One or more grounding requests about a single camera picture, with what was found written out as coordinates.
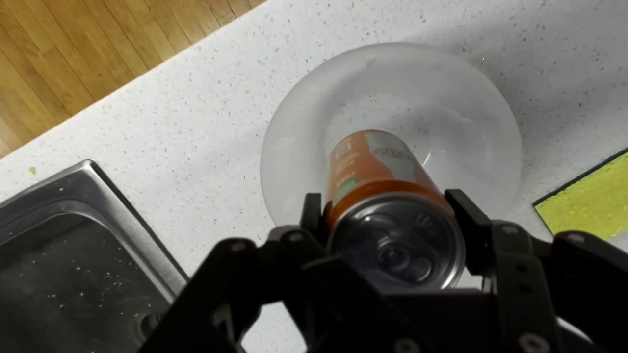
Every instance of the can lid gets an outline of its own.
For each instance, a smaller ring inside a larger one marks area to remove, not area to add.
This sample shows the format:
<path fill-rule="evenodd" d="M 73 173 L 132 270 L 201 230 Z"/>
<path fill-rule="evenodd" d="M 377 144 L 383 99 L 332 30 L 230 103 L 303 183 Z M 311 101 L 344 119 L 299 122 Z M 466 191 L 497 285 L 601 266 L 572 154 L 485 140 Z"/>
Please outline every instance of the can lid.
<path fill-rule="evenodd" d="M 448 289 L 466 266 L 458 222 L 413 195 L 358 205 L 338 224 L 330 248 L 383 293 Z"/>

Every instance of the orange can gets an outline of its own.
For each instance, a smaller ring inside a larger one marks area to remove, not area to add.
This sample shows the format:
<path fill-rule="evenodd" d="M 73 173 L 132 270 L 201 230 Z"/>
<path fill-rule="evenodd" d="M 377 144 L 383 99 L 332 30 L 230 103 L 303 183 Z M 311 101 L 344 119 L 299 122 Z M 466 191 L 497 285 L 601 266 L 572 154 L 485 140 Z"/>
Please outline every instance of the orange can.
<path fill-rule="evenodd" d="M 464 270 L 452 207 L 393 134 L 342 140 L 328 170 L 324 226 L 330 252 L 385 293 L 440 291 Z"/>
<path fill-rule="evenodd" d="M 415 195 L 454 215 L 428 173 L 397 136 L 366 130 L 342 140 L 330 158 L 326 226 L 334 230 L 356 205 L 391 193 Z"/>

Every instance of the wooden floor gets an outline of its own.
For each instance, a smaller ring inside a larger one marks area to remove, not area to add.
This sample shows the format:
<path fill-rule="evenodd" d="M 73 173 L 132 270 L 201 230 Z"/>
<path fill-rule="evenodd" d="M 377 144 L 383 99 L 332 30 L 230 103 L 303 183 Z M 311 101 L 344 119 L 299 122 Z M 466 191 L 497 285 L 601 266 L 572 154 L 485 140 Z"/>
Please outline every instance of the wooden floor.
<path fill-rule="evenodd" d="M 262 0 L 0 0 L 0 158 Z"/>

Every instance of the countertop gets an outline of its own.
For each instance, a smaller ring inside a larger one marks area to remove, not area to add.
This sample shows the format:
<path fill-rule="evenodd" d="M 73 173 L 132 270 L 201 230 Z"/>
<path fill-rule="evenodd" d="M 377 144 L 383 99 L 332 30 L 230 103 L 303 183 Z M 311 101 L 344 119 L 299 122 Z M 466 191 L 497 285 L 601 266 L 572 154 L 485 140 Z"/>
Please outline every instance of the countertop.
<path fill-rule="evenodd" d="M 269 0 L 4 158 L 0 203 L 95 160 L 193 273 L 218 240 L 273 228 L 260 154 L 287 93 L 338 54 L 413 42 L 505 95 L 525 140 L 505 219 L 548 238 L 530 205 L 628 146 L 627 19 L 623 0 Z"/>

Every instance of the stainless steel sink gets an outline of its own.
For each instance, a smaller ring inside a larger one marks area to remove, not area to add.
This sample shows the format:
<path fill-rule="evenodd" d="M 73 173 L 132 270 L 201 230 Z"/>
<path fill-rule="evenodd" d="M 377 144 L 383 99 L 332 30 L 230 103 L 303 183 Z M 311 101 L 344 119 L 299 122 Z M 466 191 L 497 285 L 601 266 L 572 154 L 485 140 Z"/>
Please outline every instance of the stainless steel sink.
<path fill-rule="evenodd" d="M 3 352 L 136 352 L 185 283 L 93 162 L 0 205 Z"/>

